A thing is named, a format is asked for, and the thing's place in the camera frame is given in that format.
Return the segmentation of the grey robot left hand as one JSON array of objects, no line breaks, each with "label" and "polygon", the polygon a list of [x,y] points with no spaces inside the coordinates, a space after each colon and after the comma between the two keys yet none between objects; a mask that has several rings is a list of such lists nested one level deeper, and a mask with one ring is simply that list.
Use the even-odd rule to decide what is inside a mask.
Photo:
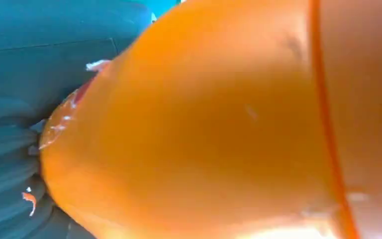
[{"label": "grey robot left hand", "polygon": [[0,127],[34,124],[151,24],[126,0],[0,0]]}]

